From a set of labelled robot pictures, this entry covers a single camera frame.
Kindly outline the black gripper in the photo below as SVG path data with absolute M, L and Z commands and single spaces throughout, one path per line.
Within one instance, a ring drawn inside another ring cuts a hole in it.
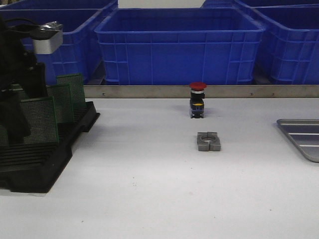
M 30 125 L 21 109 L 19 94 L 11 84 L 20 84 L 29 98 L 47 97 L 45 64 L 36 63 L 35 55 L 21 40 L 30 37 L 35 24 L 7 26 L 25 18 L 0 19 L 0 123 L 7 131 L 9 144 L 23 143 L 30 136 Z

